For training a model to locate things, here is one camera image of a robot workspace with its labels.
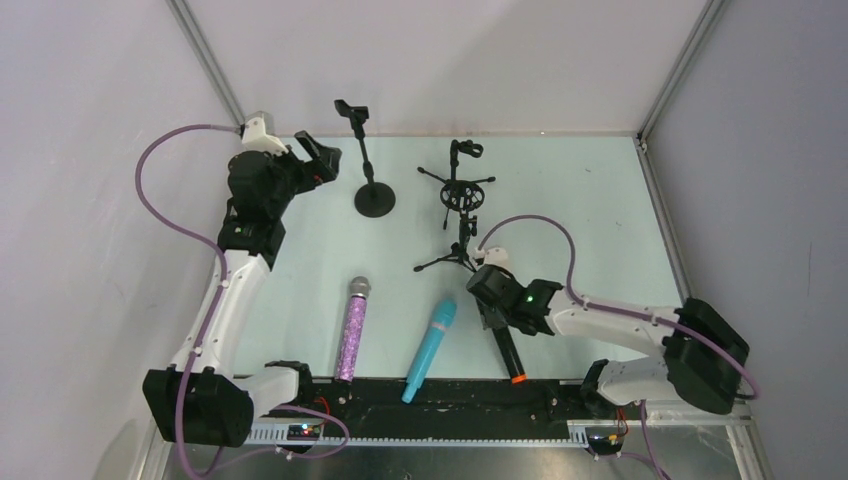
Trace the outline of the black microphone orange end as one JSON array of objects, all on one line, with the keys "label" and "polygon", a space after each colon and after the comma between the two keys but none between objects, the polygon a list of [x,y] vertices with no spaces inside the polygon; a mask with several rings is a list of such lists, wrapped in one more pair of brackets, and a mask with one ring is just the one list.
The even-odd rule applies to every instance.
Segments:
[{"label": "black microphone orange end", "polygon": [[525,382],[527,375],[510,329],[508,327],[495,328],[491,332],[511,383],[519,384]]}]

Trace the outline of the blue microphone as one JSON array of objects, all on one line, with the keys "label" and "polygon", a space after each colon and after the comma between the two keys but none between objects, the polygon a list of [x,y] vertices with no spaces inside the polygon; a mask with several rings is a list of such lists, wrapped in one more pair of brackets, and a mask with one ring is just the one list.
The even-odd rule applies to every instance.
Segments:
[{"label": "blue microphone", "polygon": [[445,298],[432,311],[427,329],[408,370],[401,401],[410,404],[423,385],[441,342],[454,322],[457,311],[456,301]]}]

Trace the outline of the tripod shock mount stand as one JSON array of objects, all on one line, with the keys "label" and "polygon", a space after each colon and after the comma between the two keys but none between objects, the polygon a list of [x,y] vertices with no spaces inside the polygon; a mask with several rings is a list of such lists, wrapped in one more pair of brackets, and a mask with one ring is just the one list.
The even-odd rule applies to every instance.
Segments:
[{"label": "tripod shock mount stand", "polygon": [[[413,271],[418,273],[438,263],[455,263],[466,268],[471,273],[477,271],[476,264],[471,259],[468,251],[470,240],[478,233],[478,219],[473,212],[479,209],[485,201],[485,191],[481,187],[483,183],[493,183],[495,176],[479,180],[445,180],[440,190],[440,201],[447,210],[459,215],[458,240],[450,247],[447,255],[435,258],[429,262],[416,265]],[[445,216],[443,229],[447,229],[448,216]]]}]

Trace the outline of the purple glitter microphone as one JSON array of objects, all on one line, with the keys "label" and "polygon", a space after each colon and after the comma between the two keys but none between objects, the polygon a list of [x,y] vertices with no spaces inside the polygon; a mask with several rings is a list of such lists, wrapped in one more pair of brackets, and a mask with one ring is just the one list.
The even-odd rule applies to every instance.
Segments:
[{"label": "purple glitter microphone", "polygon": [[370,282],[364,276],[354,277],[349,284],[334,375],[338,381],[350,383],[354,379],[370,291]]}]

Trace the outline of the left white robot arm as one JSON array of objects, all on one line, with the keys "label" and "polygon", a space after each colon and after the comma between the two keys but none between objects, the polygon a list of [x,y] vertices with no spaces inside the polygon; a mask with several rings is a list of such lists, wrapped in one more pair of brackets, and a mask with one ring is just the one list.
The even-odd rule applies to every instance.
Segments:
[{"label": "left white robot arm", "polygon": [[221,230],[216,240],[201,240],[217,262],[198,316],[170,364],[149,370],[142,383],[168,442],[238,447],[256,419],[296,400],[300,387],[311,382],[308,366],[297,361],[270,362],[246,378],[234,373],[241,334],[285,236],[286,208],[339,174],[340,149],[305,131],[294,137],[308,160],[287,145],[245,142],[228,162],[230,194]]}]

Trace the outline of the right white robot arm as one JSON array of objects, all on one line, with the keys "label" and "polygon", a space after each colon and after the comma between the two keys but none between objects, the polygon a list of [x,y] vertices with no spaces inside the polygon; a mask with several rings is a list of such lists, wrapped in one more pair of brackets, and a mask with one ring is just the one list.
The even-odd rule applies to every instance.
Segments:
[{"label": "right white robot arm", "polygon": [[681,400],[727,415],[743,396],[739,388],[750,347],[703,300],[688,298],[669,308],[604,304],[553,281],[523,286],[492,264],[481,266],[466,289],[498,327],[530,336],[585,337],[641,353],[637,360],[592,364],[581,393],[601,407]]}]

